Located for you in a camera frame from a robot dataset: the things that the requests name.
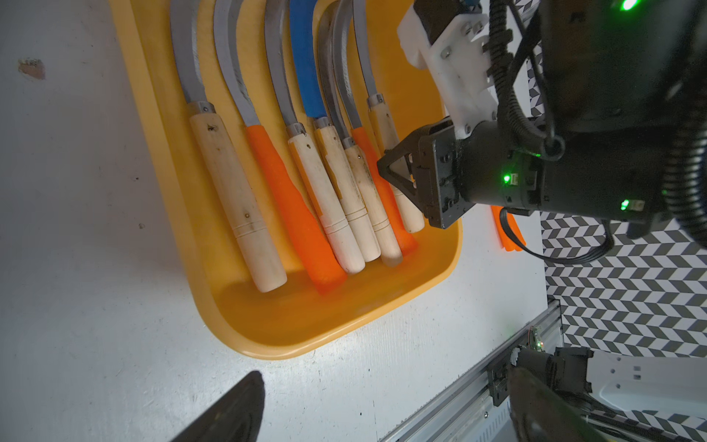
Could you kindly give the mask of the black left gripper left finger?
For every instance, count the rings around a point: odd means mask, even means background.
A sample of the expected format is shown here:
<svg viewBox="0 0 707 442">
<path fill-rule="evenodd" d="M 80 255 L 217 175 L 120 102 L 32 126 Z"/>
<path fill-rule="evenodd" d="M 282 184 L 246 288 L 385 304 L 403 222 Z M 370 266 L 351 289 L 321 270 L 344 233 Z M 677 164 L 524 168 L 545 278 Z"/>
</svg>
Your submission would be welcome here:
<svg viewBox="0 0 707 442">
<path fill-rule="evenodd" d="M 256 441 L 264 408 L 263 376 L 254 370 L 175 436 L 173 441 Z"/>
</svg>

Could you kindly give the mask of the yellow plastic storage tray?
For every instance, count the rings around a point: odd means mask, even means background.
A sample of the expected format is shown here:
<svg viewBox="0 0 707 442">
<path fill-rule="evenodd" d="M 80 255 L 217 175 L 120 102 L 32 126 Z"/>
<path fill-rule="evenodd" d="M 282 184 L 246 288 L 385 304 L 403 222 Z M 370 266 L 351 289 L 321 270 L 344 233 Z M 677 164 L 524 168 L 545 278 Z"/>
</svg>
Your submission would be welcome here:
<svg viewBox="0 0 707 442">
<path fill-rule="evenodd" d="M 320 295 L 287 236 L 265 177 L 247 142 L 245 125 L 221 74 L 213 37 L 215 1 L 199 9 L 199 58 L 206 96 L 215 104 L 242 161 L 288 282 L 260 293 L 228 226 L 217 190 L 189 125 L 187 103 L 175 66 L 169 1 L 109 1 L 136 106 L 167 208 L 194 303 L 210 332 L 248 357 L 299 357 L 373 322 L 447 278 L 460 259 L 462 227 L 429 225 L 414 234 L 418 248 L 395 268 L 380 260 Z M 394 26 L 412 1 L 382 2 L 383 17 L 369 18 L 376 78 L 393 110 L 399 132 L 442 117 L 431 79 L 404 67 L 393 42 Z M 239 19 L 241 66 L 250 97 L 294 186 L 305 186 L 288 152 L 263 41 L 265 1 L 245 1 Z"/>
</svg>

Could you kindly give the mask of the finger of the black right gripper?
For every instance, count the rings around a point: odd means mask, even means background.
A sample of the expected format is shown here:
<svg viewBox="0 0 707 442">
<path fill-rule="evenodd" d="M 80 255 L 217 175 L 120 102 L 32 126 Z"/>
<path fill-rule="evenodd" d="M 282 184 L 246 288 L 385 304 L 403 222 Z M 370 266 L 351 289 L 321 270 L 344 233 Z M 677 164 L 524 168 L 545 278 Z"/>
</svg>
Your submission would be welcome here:
<svg viewBox="0 0 707 442">
<path fill-rule="evenodd" d="M 401 174 L 393 171 L 389 166 L 378 165 L 377 169 L 379 170 L 380 176 L 386 182 L 398 189 L 417 209 L 425 213 L 426 200 L 417 190 L 416 184 L 412 180 L 404 178 Z"/>
<path fill-rule="evenodd" d="M 426 177 L 428 175 L 428 136 L 413 132 L 387 150 L 377 162 L 381 177 Z"/>
</svg>

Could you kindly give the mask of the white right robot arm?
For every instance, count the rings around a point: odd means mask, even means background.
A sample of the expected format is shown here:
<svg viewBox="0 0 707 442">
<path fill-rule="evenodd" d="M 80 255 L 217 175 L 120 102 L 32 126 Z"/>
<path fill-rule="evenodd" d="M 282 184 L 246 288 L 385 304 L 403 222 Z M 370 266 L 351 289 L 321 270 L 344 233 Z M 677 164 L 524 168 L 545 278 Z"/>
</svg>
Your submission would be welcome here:
<svg viewBox="0 0 707 442">
<path fill-rule="evenodd" d="M 512 214 L 675 220 L 706 242 L 706 5 L 417 1 L 399 26 L 449 113 L 379 160 L 430 225 L 477 204 Z"/>
</svg>

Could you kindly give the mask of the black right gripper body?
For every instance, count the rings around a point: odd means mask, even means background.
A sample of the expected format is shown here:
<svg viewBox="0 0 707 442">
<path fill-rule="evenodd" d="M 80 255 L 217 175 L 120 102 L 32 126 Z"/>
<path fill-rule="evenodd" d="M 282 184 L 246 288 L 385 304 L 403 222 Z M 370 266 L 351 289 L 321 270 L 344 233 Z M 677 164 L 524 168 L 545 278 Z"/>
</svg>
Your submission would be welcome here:
<svg viewBox="0 0 707 442">
<path fill-rule="evenodd" d="M 571 134 L 557 161 L 513 150 L 494 122 L 465 140 L 448 119 L 414 131 L 418 204 L 435 228 L 451 227 L 475 204 L 650 228 L 663 221 L 662 175 L 660 129 Z"/>
</svg>

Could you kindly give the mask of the sickle with wooden handle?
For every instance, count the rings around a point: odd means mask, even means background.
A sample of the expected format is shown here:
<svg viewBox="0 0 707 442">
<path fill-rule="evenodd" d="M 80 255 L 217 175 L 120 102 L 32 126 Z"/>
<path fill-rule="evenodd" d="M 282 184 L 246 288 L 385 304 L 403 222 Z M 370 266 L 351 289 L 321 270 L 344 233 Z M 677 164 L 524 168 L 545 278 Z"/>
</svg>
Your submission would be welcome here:
<svg viewBox="0 0 707 442">
<path fill-rule="evenodd" d="M 283 263 L 223 120 L 208 101 L 198 55 L 198 1 L 169 3 L 169 24 L 180 86 L 191 130 L 204 157 L 226 218 L 257 289 L 287 282 Z"/>
<path fill-rule="evenodd" d="M 333 253 L 347 274 L 358 274 L 366 267 L 355 235 L 344 215 L 338 195 L 320 158 L 315 142 L 298 121 L 285 73 L 283 25 L 287 2 L 268 0 L 264 14 L 264 42 L 267 63 L 278 108 L 288 134 L 288 146 L 303 177 L 320 224 Z"/>
<path fill-rule="evenodd" d="M 353 0 L 353 27 L 361 71 L 367 91 L 368 115 L 372 123 L 377 144 L 385 154 L 399 144 L 399 136 L 390 115 L 390 108 L 385 98 L 377 90 L 375 77 L 370 61 L 368 34 L 366 27 L 366 2 Z M 396 200 L 403 226 L 409 233 L 416 233 L 425 227 L 423 213 L 398 188 L 390 184 Z"/>
<path fill-rule="evenodd" d="M 379 245 L 381 261 L 388 267 L 395 267 L 403 261 L 399 243 L 392 226 L 390 226 L 390 221 L 388 221 L 388 215 L 381 202 L 377 186 L 374 184 L 366 162 L 366 155 L 362 152 L 359 145 L 355 143 L 346 128 L 339 98 L 337 97 L 331 32 L 333 31 L 334 14 L 339 4 L 339 1 L 335 1 L 324 9 L 317 31 L 317 62 L 321 93 L 328 116 L 342 141 L 344 154 L 366 205 L 377 244 Z"/>
</svg>

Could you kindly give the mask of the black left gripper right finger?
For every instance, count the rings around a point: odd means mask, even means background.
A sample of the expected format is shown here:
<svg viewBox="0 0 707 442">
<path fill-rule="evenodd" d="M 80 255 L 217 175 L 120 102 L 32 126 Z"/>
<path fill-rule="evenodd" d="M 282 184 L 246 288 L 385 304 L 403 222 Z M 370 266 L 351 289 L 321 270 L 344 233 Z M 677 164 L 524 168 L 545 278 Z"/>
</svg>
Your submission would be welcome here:
<svg viewBox="0 0 707 442">
<path fill-rule="evenodd" d="M 508 386 L 518 441 L 606 441 L 528 370 L 512 368 Z"/>
</svg>

